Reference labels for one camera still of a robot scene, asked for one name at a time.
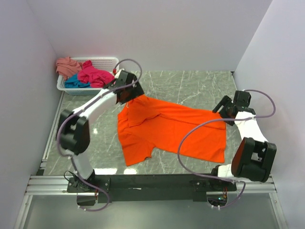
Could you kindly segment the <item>magenta t shirt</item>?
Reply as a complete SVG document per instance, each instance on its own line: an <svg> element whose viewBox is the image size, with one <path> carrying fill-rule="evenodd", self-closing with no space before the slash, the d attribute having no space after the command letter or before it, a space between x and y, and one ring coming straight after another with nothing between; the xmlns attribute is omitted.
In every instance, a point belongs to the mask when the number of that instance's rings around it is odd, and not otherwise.
<svg viewBox="0 0 305 229"><path fill-rule="evenodd" d="M96 69L91 60L88 60L82 64L82 70L78 72L77 78L81 83L89 83L91 88L103 88L114 79L114 76L108 71Z"/></svg>

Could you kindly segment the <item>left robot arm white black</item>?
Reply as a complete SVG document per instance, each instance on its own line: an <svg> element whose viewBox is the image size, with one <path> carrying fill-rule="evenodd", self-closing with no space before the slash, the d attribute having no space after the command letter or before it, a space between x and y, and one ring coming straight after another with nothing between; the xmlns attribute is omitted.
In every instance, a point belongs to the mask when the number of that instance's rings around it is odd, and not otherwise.
<svg viewBox="0 0 305 229"><path fill-rule="evenodd" d="M60 115L57 149L62 157L71 160L74 173L79 178L78 186L85 192L95 187L95 172L86 156L91 141L90 125L109 108L143 95L139 79L140 76L119 70L92 99L72 111L64 110Z"/></svg>

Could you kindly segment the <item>orange t shirt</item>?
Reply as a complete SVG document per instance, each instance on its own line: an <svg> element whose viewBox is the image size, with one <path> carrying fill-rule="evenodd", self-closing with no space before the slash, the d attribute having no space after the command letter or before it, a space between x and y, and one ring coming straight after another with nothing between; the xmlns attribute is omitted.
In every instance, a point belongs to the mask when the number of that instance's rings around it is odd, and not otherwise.
<svg viewBox="0 0 305 229"><path fill-rule="evenodd" d="M146 95L118 114L118 139L127 166L152 156L154 148L200 160L224 163L226 125L220 115Z"/></svg>

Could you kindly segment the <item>black base beam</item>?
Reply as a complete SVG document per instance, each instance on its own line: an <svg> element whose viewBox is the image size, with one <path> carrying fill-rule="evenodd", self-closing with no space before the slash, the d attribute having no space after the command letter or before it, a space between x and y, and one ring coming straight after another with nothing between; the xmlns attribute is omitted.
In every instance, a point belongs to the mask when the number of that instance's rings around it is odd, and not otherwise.
<svg viewBox="0 0 305 229"><path fill-rule="evenodd" d="M78 194L78 203L93 205L92 193L98 203L107 201L192 200L206 202L206 194L236 191L227 181L198 177L192 174L169 175L96 175L84 184L78 177L69 179L67 192Z"/></svg>

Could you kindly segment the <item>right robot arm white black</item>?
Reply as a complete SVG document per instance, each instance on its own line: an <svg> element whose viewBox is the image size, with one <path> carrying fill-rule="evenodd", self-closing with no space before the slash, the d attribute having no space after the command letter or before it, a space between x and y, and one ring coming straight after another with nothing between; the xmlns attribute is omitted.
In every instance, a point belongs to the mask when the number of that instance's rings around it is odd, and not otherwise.
<svg viewBox="0 0 305 229"><path fill-rule="evenodd" d="M250 108L250 92L236 91L233 99L226 95L213 109L213 113L219 113L228 125L235 125L241 137L231 164L212 169L209 185L214 190L222 189L225 179L246 178L263 183L269 178L277 147L260 130L257 123L259 116Z"/></svg>

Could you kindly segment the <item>salmon pink t shirt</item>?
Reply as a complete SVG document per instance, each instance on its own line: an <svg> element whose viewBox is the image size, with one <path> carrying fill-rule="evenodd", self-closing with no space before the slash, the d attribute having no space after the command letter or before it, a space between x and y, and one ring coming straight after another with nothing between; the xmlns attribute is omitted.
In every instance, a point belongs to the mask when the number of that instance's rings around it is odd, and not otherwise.
<svg viewBox="0 0 305 229"><path fill-rule="evenodd" d="M56 72L66 81L82 70L82 64L71 57L58 58L56 61Z"/></svg>

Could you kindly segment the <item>blue t shirt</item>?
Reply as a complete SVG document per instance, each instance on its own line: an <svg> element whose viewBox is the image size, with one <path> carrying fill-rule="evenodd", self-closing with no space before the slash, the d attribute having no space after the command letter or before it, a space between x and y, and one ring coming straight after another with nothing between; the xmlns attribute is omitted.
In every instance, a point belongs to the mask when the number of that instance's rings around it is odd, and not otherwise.
<svg viewBox="0 0 305 229"><path fill-rule="evenodd" d="M75 74L64 82L65 88L76 89L76 88L91 88L91 85L87 81L81 81L78 79L78 75Z"/></svg>

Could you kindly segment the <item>aluminium frame rail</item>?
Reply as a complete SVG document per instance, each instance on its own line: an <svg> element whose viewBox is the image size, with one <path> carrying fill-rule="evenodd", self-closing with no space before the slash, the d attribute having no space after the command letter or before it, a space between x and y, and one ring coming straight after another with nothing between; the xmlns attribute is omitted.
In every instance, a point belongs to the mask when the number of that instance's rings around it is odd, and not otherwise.
<svg viewBox="0 0 305 229"><path fill-rule="evenodd" d="M35 175L30 176L29 178L21 208L14 225L15 229L24 228L32 200L35 196L60 196L68 194L66 191L68 181L66 181L63 176L46 176L44 174L55 138L57 121L59 119L64 94L65 93L62 92L60 95L55 117L51 125L51 130L47 138L45 149L43 151L39 169Z"/></svg>

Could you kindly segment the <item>white plastic laundry basket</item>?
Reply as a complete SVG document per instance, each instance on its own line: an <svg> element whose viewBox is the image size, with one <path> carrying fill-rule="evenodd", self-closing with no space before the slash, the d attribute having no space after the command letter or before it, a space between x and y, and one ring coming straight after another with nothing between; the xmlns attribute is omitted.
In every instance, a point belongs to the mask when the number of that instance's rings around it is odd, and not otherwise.
<svg viewBox="0 0 305 229"><path fill-rule="evenodd" d="M85 61L91 60L92 65L96 69L105 70L112 74L113 69L118 69L118 59L115 57L74 57L73 60L83 64ZM59 75L57 80L57 89L69 95L96 95L101 88L76 88L69 89L64 86L65 80Z"/></svg>

